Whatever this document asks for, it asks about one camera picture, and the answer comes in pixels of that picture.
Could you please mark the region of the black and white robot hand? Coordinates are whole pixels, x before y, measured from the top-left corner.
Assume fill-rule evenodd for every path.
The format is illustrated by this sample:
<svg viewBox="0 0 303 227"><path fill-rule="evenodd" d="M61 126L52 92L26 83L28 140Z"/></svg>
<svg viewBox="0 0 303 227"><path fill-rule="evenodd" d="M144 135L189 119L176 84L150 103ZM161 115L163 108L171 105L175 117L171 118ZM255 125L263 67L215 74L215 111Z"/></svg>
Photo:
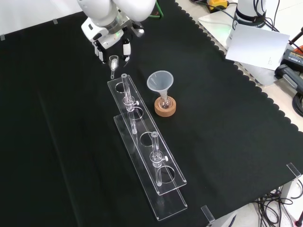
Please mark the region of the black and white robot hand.
<svg viewBox="0 0 303 227"><path fill-rule="evenodd" d="M107 49L113 47L119 41L122 41L123 46L123 61L127 64L131 56L131 43L130 39L126 36L131 31L130 35L136 35L141 37L144 34L144 28L140 22L135 22L129 19L127 16L122 18L116 18L110 25L104 27L108 33L106 35L101 34L96 41L93 42L95 46L95 54L99 57L103 64L107 63L109 57L107 57Z"/></svg>

